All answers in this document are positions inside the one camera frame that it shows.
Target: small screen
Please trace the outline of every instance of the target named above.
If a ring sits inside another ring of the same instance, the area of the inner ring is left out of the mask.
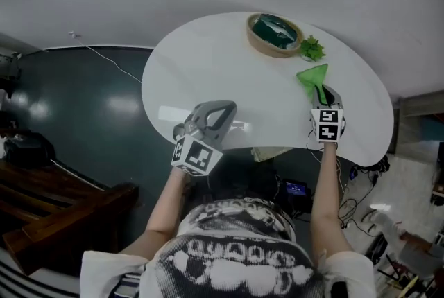
[[[287,192],[291,195],[306,195],[305,186],[287,182]]]

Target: wooden bowl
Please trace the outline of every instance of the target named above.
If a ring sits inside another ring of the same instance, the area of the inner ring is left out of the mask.
[[[298,37],[296,38],[296,46],[293,49],[282,49],[278,48],[277,46],[273,46],[272,44],[268,43],[267,41],[263,40],[261,37],[259,37],[256,33],[254,33],[251,30],[251,26],[253,24],[253,21],[258,18],[261,14],[260,13],[254,13],[249,18],[247,18],[247,37],[250,44],[258,50],[259,52],[269,55],[274,58],[288,58],[293,55],[295,55],[300,48],[301,41],[304,40],[304,35],[302,34],[302,31],[299,27],[297,27],[294,23],[290,22],[288,19],[279,17],[283,19],[286,23],[292,27],[296,33],[298,34]]]

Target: black and white shirt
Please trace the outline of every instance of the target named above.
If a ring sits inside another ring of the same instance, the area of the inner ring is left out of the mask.
[[[152,261],[86,252],[81,297],[376,297],[372,263],[342,252],[315,268],[292,222],[261,200],[221,200],[192,210]]]

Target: round table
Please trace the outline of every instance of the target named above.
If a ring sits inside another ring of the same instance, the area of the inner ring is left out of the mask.
[[[310,109],[296,73],[328,63],[325,84],[342,97],[345,132],[338,156],[361,166],[376,164],[393,131],[393,108],[385,86],[352,49],[323,30],[293,19],[327,54],[320,62],[300,56],[279,59],[248,42],[248,12],[195,19],[168,34],[151,53],[142,78],[142,100],[154,128],[174,143],[173,127],[194,106],[233,100],[237,114],[224,149],[282,146],[322,148],[311,130]]]

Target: green leafy plant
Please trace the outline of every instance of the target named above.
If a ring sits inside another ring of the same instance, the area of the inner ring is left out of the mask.
[[[314,62],[325,56],[323,52],[324,47],[319,44],[319,40],[310,35],[309,38],[302,41],[300,44],[300,53]]]

